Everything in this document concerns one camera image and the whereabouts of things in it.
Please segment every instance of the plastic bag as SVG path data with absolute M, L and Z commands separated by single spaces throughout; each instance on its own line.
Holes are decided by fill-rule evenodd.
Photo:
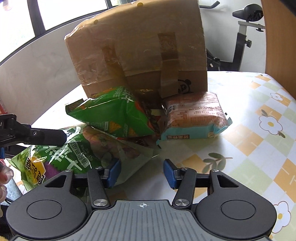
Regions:
M 232 124 L 211 92 L 171 96 L 164 106 L 167 119 L 162 140 L 215 137 Z
M 66 113 L 115 137 L 140 137 L 155 133 L 141 103 L 123 86 L 67 105 Z
M 86 173 L 91 168 L 109 166 L 114 158 L 119 159 L 122 166 L 118 185 L 153 156 L 150 148 L 135 144 L 133 147 L 139 147 L 138 151 L 87 125 L 64 128 L 63 131 L 67 134 L 67 142 L 62 147 L 32 145 L 9 160 L 20 170 L 28 191 L 66 169 Z

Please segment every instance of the tablecloth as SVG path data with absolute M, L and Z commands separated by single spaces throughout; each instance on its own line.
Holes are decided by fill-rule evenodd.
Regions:
M 196 140 L 161 141 L 159 150 L 124 184 L 108 190 L 111 200 L 168 199 L 170 189 L 162 172 L 169 158 L 178 167 L 200 173 L 220 169 L 268 199 L 277 211 L 270 238 L 296 240 L 296 101 L 271 76 L 250 72 L 208 72 L 208 91 L 218 95 L 233 124 L 220 136 Z M 65 104 L 86 99 L 81 86 L 57 102 L 33 127 L 62 128 L 80 122 L 67 116 Z M 20 177 L 15 177 L 21 189 Z M 194 201 L 206 196 L 196 188 Z

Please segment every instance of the blue gripper pad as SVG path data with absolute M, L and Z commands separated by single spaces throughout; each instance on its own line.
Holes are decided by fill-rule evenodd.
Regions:
M 163 173 L 170 185 L 171 188 L 178 188 L 177 187 L 177 179 L 175 178 L 174 175 L 174 170 L 172 167 L 169 165 L 167 161 L 163 162 Z
M 121 172 L 121 162 L 117 160 L 114 166 L 110 169 L 109 177 L 107 179 L 107 187 L 111 188 L 115 185 L 117 178 Z
M 0 159 L 5 159 L 4 148 L 0 147 Z

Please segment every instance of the human hand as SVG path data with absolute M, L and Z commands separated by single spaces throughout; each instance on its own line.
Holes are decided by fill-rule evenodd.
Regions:
M 6 199 L 7 188 L 4 184 L 7 184 L 13 178 L 13 170 L 8 168 L 3 159 L 0 159 L 0 203 Z M 3 216 L 3 212 L 0 209 L 0 217 Z

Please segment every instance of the plastic packaging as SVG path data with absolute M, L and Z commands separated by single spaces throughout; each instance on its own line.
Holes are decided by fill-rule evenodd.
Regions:
M 115 137 L 140 137 L 155 133 L 141 103 L 123 86 L 67 105 L 66 113 Z
M 118 185 L 153 156 L 150 148 L 134 143 L 131 147 L 87 125 L 62 130 L 67 134 L 67 141 L 62 147 L 32 145 L 9 160 L 20 170 L 28 191 L 66 169 L 86 173 L 94 167 L 107 167 L 114 158 L 121 161 Z
M 165 99 L 167 115 L 161 139 L 215 137 L 232 124 L 226 118 L 217 95 L 211 92 L 175 95 Z

